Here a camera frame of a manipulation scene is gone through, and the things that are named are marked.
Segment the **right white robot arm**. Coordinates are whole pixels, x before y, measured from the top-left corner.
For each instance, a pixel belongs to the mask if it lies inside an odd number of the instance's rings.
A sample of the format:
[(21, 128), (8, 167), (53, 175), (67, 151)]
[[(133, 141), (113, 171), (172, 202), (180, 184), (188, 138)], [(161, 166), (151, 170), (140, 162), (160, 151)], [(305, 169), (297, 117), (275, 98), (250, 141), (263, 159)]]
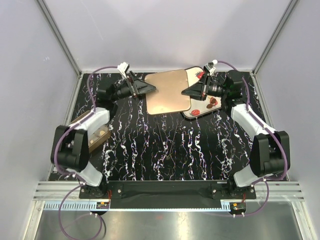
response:
[(249, 87), (237, 70), (226, 73), (223, 83), (214, 82), (204, 73), (195, 84), (184, 89), (182, 95), (204, 101), (208, 96), (219, 97), (221, 108), (248, 134), (252, 140), (249, 163), (227, 180), (227, 192), (239, 198), (254, 184), (282, 180), (290, 168), (290, 138), (287, 132), (277, 131), (266, 124), (250, 107)]

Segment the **gold tin box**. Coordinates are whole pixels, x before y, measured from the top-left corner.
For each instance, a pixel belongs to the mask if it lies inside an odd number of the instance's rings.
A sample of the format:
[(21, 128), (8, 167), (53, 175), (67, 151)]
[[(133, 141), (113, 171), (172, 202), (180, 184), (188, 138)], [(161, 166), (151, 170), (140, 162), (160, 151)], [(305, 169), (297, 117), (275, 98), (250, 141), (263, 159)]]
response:
[(102, 107), (97, 107), (95, 112), (93, 110), (86, 111), (73, 120), (68, 126), (72, 127), (76, 125), (76, 130), (82, 129), (87, 131), (88, 149), (89, 153), (92, 153), (111, 136), (111, 132), (107, 127), (109, 121), (110, 111)]

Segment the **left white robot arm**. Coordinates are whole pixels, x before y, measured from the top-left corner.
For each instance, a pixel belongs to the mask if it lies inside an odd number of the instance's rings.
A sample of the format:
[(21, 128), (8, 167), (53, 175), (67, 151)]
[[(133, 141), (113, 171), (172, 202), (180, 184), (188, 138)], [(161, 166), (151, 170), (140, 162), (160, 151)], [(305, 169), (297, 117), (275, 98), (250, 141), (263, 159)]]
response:
[(82, 118), (69, 125), (59, 125), (54, 134), (51, 162), (61, 175), (74, 175), (97, 198), (108, 193), (103, 174), (90, 162), (89, 137), (106, 125), (118, 109), (116, 101), (139, 97), (156, 91), (150, 83), (138, 79), (132, 72), (121, 85), (111, 84), (96, 92), (93, 108)]

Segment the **metal tongs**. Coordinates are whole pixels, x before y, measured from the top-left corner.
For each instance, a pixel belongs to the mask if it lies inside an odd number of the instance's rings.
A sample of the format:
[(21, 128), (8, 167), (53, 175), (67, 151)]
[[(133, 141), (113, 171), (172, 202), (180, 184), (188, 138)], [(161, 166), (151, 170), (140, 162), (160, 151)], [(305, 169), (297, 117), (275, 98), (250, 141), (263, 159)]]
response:
[(164, 152), (164, 159), (165, 160), (169, 160), (172, 158), (172, 154), (173, 154), (173, 147), (174, 147), (174, 143), (175, 143), (175, 137), (177, 134), (177, 130), (178, 130), (178, 123), (176, 124), (172, 137), (170, 137), (170, 135), (166, 135), (165, 131), (163, 128), (160, 128), (160, 124), (157, 122), (156, 123), (157, 126), (157, 130), (159, 133), (159, 137), (161, 140), (161, 146), (163, 148), (163, 152)]

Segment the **rose gold tin lid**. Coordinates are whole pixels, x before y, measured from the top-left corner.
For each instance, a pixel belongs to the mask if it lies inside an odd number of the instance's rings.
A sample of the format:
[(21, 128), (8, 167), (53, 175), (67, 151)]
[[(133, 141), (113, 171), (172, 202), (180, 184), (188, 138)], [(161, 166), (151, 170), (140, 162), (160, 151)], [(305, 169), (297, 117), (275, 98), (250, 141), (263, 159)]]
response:
[(146, 110), (150, 115), (184, 112), (191, 108), (191, 100), (182, 91), (189, 87), (186, 70), (172, 70), (148, 74), (145, 82), (156, 90), (145, 95)]

